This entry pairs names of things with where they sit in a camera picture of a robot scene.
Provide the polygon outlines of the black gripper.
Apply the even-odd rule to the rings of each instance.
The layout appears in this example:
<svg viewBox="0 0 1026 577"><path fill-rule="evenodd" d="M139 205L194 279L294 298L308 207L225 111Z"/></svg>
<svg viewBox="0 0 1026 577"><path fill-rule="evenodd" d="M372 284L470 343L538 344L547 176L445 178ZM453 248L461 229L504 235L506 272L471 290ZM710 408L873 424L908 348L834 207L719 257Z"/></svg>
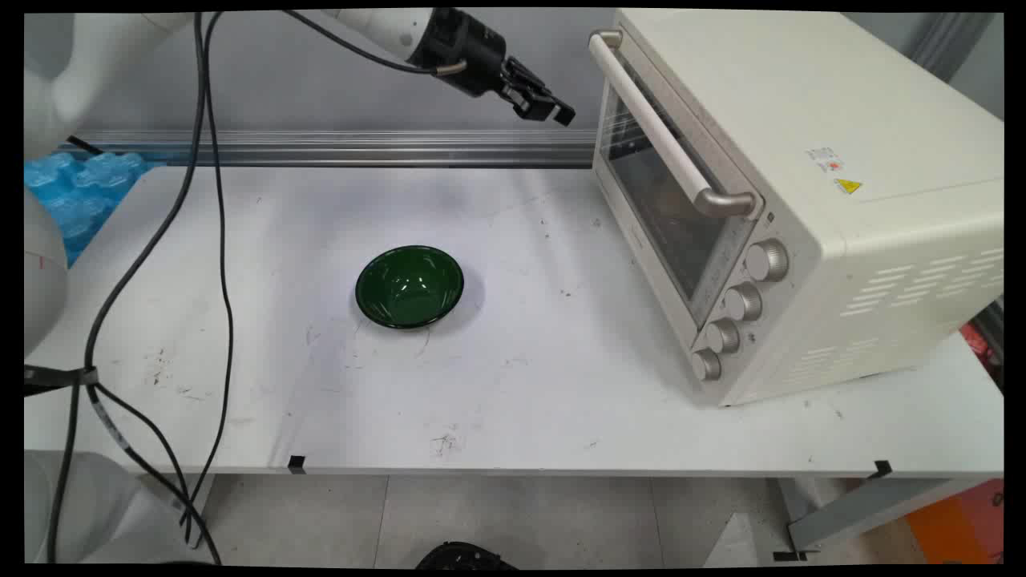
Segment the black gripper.
<svg viewBox="0 0 1026 577"><path fill-rule="evenodd" d="M543 122L553 119L568 127L576 111L553 95L544 81L518 59L507 57L505 38L483 22L458 8L433 8L417 48L415 66L422 69L464 68L439 79L465 95L477 98L494 92L513 106L520 119Z"/></svg>

